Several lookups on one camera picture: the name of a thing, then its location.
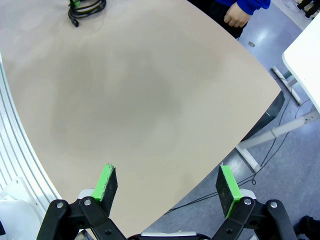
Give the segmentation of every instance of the person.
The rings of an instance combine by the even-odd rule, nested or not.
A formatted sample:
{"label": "person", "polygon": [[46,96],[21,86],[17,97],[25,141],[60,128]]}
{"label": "person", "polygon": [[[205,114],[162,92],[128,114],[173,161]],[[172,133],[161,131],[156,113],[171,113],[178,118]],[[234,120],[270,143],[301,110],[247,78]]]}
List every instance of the person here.
{"label": "person", "polygon": [[[307,6],[311,2],[312,2],[312,0],[303,0],[301,3],[299,3],[297,5],[297,7],[300,10],[304,10],[305,6]],[[311,15],[315,14],[316,11],[318,11],[319,9],[320,9],[320,0],[314,0],[313,1],[313,6],[308,11],[305,12],[305,16],[307,18],[310,18]]]}
{"label": "person", "polygon": [[304,234],[310,240],[320,239],[320,221],[314,220],[313,217],[304,216],[301,220],[293,226],[295,235]]}
{"label": "person", "polygon": [[255,10],[267,9],[270,0],[188,0],[234,38],[239,38]]}

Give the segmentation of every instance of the white plastic part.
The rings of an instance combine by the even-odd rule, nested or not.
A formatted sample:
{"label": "white plastic part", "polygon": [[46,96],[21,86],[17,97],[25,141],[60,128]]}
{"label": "white plastic part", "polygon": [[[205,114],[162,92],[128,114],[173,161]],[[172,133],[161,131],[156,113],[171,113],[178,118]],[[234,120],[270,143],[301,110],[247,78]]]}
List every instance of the white plastic part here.
{"label": "white plastic part", "polygon": [[163,232],[142,232],[140,234],[142,237],[185,237],[185,236],[195,236],[197,233],[195,231],[180,231],[173,233],[163,233]]}
{"label": "white plastic part", "polygon": [[254,170],[255,173],[257,173],[261,166],[257,163],[257,161],[254,159],[254,157],[250,154],[250,152],[239,146],[235,146],[235,148],[238,150],[238,152],[241,154],[241,156],[246,160],[246,162],[250,165],[250,167]]}
{"label": "white plastic part", "polygon": [[35,240],[41,222],[35,210],[23,200],[0,200],[0,221],[6,240]]}
{"label": "white plastic part", "polygon": [[249,197],[249,198],[252,198],[252,199],[257,199],[256,195],[251,190],[240,188],[240,193],[241,193],[242,197]]}
{"label": "white plastic part", "polygon": [[22,177],[16,177],[10,182],[1,192],[0,192],[0,199],[6,200],[7,197],[10,196],[12,199],[15,200],[23,200],[26,203],[30,204],[30,206],[36,212],[39,221],[42,222],[42,208],[39,202],[33,198],[32,194],[30,193],[24,179]]}
{"label": "white plastic part", "polygon": [[84,197],[91,196],[91,194],[94,192],[94,188],[88,188],[84,189],[79,193],[78,199],[83,199]]}

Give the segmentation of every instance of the table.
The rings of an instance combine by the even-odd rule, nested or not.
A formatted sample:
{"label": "table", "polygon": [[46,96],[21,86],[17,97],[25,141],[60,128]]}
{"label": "table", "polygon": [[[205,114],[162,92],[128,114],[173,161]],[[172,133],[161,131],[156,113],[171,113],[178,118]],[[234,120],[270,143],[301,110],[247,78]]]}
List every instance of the table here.
{"label": "table", "polygon": [[224,159],[280,88],[185,0],[110,0],[78,28],[67,11],[62,0],[1,2],[12,98],[67,201],[115,165],[110,217],[136,234]]}
{"label": "table", "polygon": [[320,118],[320,49],[316,47],[319,44],[319,40],[320,16],[316,16],[308,25],[308,27],[296,38],[296,40],[294,40],[294,42],[284,51],[282,55],[283,62],[288,70],[292,73],[292,77],[290,77],[290,79],[285,79],[285,77],[276,67],[272,68],[273,72],[278,76],[279,79],[281,79],[288,90],[292,93],[292,96],[296,99],[298,104],[301,105],[302,101],[292,88],[295,83],[299,83],[315,106],[315,110],[312,110],[295,120],[275,127],[270,131],[242,141],[237,145],[237,150],[250,164],[255,172],[259,171],[261,166],[251,156],[247,148],[277,138],[282,134],[288,133]]}

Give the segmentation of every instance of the black pants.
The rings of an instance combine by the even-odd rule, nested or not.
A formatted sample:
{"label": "black pants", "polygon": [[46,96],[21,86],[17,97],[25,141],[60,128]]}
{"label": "black pants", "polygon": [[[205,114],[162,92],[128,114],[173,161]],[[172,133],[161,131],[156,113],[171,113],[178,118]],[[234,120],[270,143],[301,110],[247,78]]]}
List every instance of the black pants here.
{"label": "black pants", "polygon": [[320,221],[313,217],[304,216],[300,222],[294,226],[295,234],[305,234],[310,240],[320,239]]}
{"label": "black pants", "polygon": [[235,39],[239,38],[242,34],[244,27],[229,26],[224,22],[225,15],[229,10],[229,6],[223,5],[215,0],[188,0],[195,5],[198,9],[207,14],[210,18],[215,20],[221,27],[223,27],[228,33],[230,33]]}
{"label": "black pants", "polygon": [[[307,6],[311,2],[312,2],[312,0],[303,0],[300,4],[298,4],[298,7],[300,9],[304,9],[305,6]],[[311,15],[315,14],[316,11],[318,11],[319,9],[320,9],[320,0],[314,0],[313,6],[307,12],[305,12],[305,15],[307,17],[310,17]]]}

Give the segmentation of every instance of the black wire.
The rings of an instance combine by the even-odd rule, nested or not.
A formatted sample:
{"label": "black wire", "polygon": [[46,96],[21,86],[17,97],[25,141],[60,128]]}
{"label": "black wire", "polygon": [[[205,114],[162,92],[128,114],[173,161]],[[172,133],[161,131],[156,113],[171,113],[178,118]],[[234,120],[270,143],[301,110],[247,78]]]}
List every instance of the black wire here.
{"label": "black wire", "polygon": [[96,14],[102,11],[107,5],[107,0],[97,0],[91,5],[82,7],[76,7],[75,2],[74,0],[70,0],[68,16],[72,24],[76,27],[79,26],[79,22],[76,19],[83,19],[92,14]]}
{"label": "black wire", "polygon": [[[285,111],[286,111],[286,109],[287,109],[287,107],[288,107],[288,105],[289,105],[289,102],[290,102],[290,100],[291,100],[291,97],[292,97],[292,95],[290,95],[290,98],[289,98],[289,100],[288,100],[288,102],[287,102],[287,104],[286,104],[286,106],[285,106],[285,108],[284,108],[284,110],[283,110],[283,113],[282,113],[282,115],[281,115],[281,117],[280,117],[278,126],[280,126],[280,124],[281,124],[281,120],[282,120],[282,118],[283,118],[283,116],[284,116],[284,113],[285,113]],[[310,100],[310,99],[304,101],[304,102],[298,107],[298,109],[297,109],[297,111],[296,111],[296,113],[295,113],[294,119],[297,118],[297,114],[298,114],[298,112],[299,112],[299,109],[300,109],[306,102],[308,102],[309,100]],[[261,167],[256,173],[254,173],[254,174],[252,174],[251,176],[249,176],[249,177],[241,180],[240,182],[238,182],[237,184],[238,184],[239,187],[242,186],[242,185],[244,185],[244,184],[246,184],[246,183],[248,183],[248,182],[252,182],[253,185],[256,185],[256,184],[257,184],[257,181],[255,180],[256,175],[257,175],[257,174],[269,163],[269,161],[277,154],[277,152],[279,151],[279,149],[280,149],[280,148],[282,147],[282,145],[284,144],[284,142],[285,142],[288,134],[289,134],[289,132],[286,133],[285,137],[283,138],[283,140],[282,140],[282,142],[280,143],[280,145],[279,145],[279,147],[277,148],[277,150],[276,150],[276,151],[272,154],[272,156],[269,157],[269,159],[266,161],[266,159],[267,159],[270,151],[272,150],[273,146],[275,145],[276,138],[273,140],[273,143],[272,143],[271,147],[269,148],[267,154],[265,155],[265,157],[264,157],[264,159],[263,159],[263,161],[262,161],[262,164],[261,164],[262,167]],[[186,204],[184,204],[184,205],[171,208],[171,209],[168,210],[164,215],[166,215],[166,214],[168,214],[168,213],[171,213],[172,211],[178,210],[178,209],[180,209],[180,208],[189,206],[189,205],[191,205],[191,204],[195,204],[195,203],[198,203],[198,202],[207,200],[207,199],[209,199],[209,198],[215,197],[215,196],[217,196],[217,195],[218,195],[218,192],[213,192],[213,193],[207,194],[207,195],[205,195],[205,196],[199,197],[199,198],[197,198],[197,199],[195,199],[195,200],[193,200],[193,201],[191,201],[191,202],[188,202],[188,203],[186,203]]]}

